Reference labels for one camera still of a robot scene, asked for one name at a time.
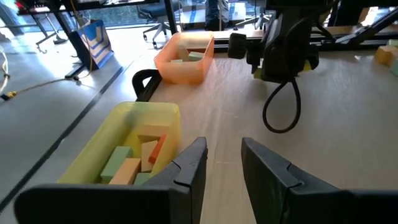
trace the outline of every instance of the translucent bin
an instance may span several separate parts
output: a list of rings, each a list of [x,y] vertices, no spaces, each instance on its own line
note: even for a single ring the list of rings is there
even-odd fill
[[[204,52],[197,62],[171,62],[178,59],[178,45],[183,42],[188,51]],[[206,77],[214,56],[212,32],[176,33],[155,57],[155,64],[163,80],[174,84],[199,84]]]
[[[136,131],[140,125],[168,126],[167,138],[151,174],[159,173],[174,158],[181,138],[180,112],[173,103],[125,102],[117,105],[58,180],[60,184],[98,184],[100,173],[116,146],[129,142],[141,156]]]

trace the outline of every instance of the floor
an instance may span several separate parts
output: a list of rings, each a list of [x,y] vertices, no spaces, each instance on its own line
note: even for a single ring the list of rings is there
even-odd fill
[[[109,33],[109,38],[118,36],[131,42],[135,35],[129,32],[116,30]],[[0,151],[0,198],[5,197],[120,68],[126,71],[117,77],[25,187],[56,182],[109,111],[122,101],[136,99],[131,77],[139,70],[154,68],[153,58],[157,53],[147,50],[152,44],[144,43],[141,35],[138,37],[137,45],[124,45],[123,41],[113,44],[114,61],[82,80],[80,86],[59,82],[0,103],[0,113],[4,114],[0,117],[0,142],[6,146]],[[64,63],[54,62],[55,53],[56,50],[50,50],[48,55],[15,54],[21,57],[21,62],[18,58],[10,65],[10,73],[16,78],[6,91],[62,77],[64,73],[57,71]],[[321,53],[320,66],[298,79],[302,117],[297,127],[287,134],[270,133],[262,124],[262,107],[276,85],[254,80],[244,60],[231,60],[225,54],[217,54],[200,86],[161,83],[151,101],[179,105],[183,130],[180,150],[198,136],[205,136],[208,141],[201,222],[255,223],[239,153],[241,138],[246,136],[339,188],[398,188],[395,179],[398,152],[394,150],[398,143],[395,134],[398,79],[386,67],[373,62],[373,53]],[[38,62],[36,66],[25,67],[28,63],[22,60]],[[287,125],[293,117],[294,106],[293,91],[287,86],[271,104],[272,124]],[[0,223],[16,223],[12,203],[0,215]]]

